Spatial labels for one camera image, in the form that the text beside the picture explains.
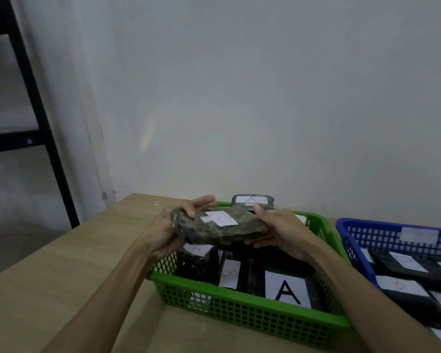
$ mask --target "right hand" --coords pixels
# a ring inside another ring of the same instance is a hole
[[[277,246],[290,256],[306,261],[308,248],[323,242],[289,209],[264,210],[255,204],[253,210],[272,230],[264,237],[245,240],[247,245],[253,244],[254,248]]]

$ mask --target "forearm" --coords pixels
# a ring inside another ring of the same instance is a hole
[[[148,254],[145,245],[132,244],[109,277],[43,352],[110,352],[151,268]]]
[[[441,352],[441,341],[346,263],[330,246],[314,242],[309,261],[341,303],[374,353]]]

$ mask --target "left hand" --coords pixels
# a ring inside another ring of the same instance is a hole
[[[202,196],[194,200],[180,200],[172,207],[165,207],[157,214],[136,240],[139,245],[147,247],[151,261],[166,258],[174,251],[181,248],[185,242],[173,230],[173,209],[183,208],[189,217],[195,218],[195,209],[200,207],[216,207],[216,197]]]

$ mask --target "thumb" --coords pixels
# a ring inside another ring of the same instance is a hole
[[[253,210],[255,211],[257,217],[263,220],[265,223],[273,226],[276,224],[276,215],[274,213],[264,210],[263,207],[259,204],[255,204],[253,206]]]

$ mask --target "table surface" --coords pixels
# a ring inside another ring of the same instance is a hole
[[[149,220],[175,199],[132,194],[0,273],[0,352],[39,352],[82,308]],[[162,303],[150,281],[114,352],[322,352]],[[365,352],[354,332],[337,352]]]

